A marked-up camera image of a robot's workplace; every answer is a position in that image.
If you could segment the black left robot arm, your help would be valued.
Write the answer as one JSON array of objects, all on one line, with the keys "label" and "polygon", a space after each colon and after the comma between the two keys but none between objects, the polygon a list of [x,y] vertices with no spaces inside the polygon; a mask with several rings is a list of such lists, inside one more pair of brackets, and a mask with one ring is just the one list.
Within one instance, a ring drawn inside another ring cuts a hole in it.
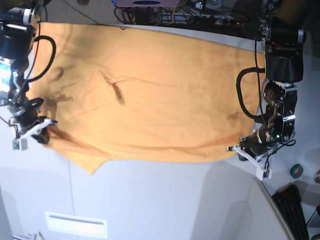
[{"label": "black left robot arm", "polygon": [[[295,108],[298,101],[295,83],[302,81],[304,74],[303,46],[306,30],[290,25],[271,10],[260,16],[259,33],[264,40],[265,67],[258,66],[242,70],[236,79],[236,91],[243,113],[260,124],[260,128],[239,142],[241,161],[253,158],[261,160],[274,147],[295,144]],[[268,81],[259,90],[259,101],[266,102],[260,115],[251,114],[245,107],[241,90],[244,75],[265,74]]]}]

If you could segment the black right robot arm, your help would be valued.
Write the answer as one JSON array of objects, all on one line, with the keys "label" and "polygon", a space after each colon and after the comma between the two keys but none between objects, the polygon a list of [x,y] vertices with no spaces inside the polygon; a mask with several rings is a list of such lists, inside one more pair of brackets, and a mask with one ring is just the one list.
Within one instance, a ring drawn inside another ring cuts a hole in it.
[{"label": "black right robot arm", "polygon": [[[40,106],[44,99],[28,99],[29,84],[42,78],[50,69],[56,55],[55,41],[41,35],[42,9],[48,0],[2,0],[0,2],[0,105],[7,107],[12,117],[6,124],[12,128],[14,150],[25,150],[27,139],[35,139],[46,145],[50,140],[48,126],[57,121],[40,116]],[[29,55],[34,43],[47,40],[52,52],[47,66],[37,76],[25,76],[32,71]]]}]

